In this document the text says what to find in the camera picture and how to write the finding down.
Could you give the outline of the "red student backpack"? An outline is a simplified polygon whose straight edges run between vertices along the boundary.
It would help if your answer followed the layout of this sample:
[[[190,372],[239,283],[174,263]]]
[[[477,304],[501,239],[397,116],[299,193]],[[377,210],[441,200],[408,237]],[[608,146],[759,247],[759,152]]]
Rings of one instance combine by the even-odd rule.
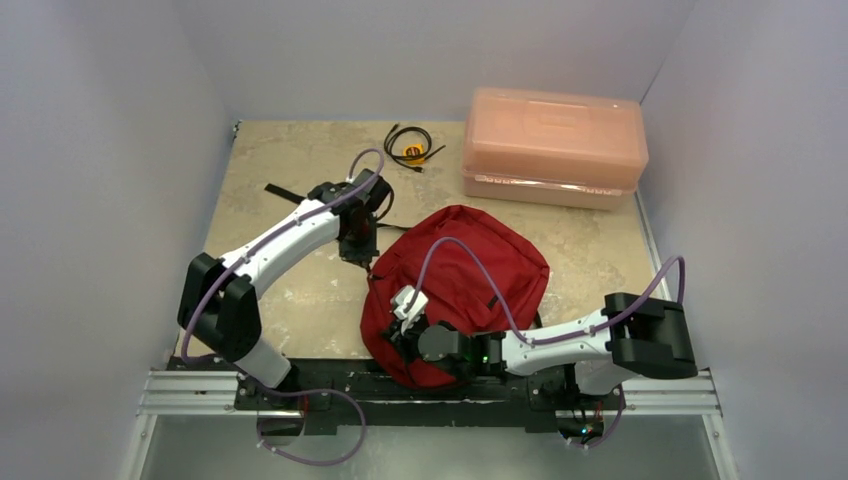
[[[538,316],[550,267],[536,247],[483,210],[442,208],[402,234],[368,276],[360,332],[364,345],[393,380],[413,389],[453,386],[449,374],[415,360],[405,363],[382,338],[393,317],[391,298],[425,277],[428,321],[446,321],[464,334],[525,330]]]

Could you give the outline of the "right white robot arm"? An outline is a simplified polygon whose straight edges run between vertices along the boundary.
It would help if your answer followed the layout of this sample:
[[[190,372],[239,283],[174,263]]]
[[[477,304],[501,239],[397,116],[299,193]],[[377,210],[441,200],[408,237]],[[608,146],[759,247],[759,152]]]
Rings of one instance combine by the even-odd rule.
[[[681,303],[623,292],[572,322],[535,330],[464,334],[447,322],[431,325],[425,299],[410,286],[392,300],[393,321],[382,336],[405,363],[421,360],[460,381],[479,376],[529,377],[573,366],[561,392],[584,407],[636,376],[687,379],[698,368]]]

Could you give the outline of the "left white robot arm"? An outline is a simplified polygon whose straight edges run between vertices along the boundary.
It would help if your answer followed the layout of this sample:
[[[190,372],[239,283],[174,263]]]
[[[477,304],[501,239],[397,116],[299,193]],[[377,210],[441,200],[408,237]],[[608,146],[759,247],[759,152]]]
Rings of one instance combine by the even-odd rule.
[[[198,339],[223,360],[255,379],[272,408],[297,399],[294,367],[262,336],[259,301],[287,271],[335,242],[340,258],[365,268],[378,256],[377,211],[393,201],[390,184],[364,169],[342,183],[325,182],[285,219],[246,245],[218,258],[197,255],[188,265],[177,313],[185,341]]]

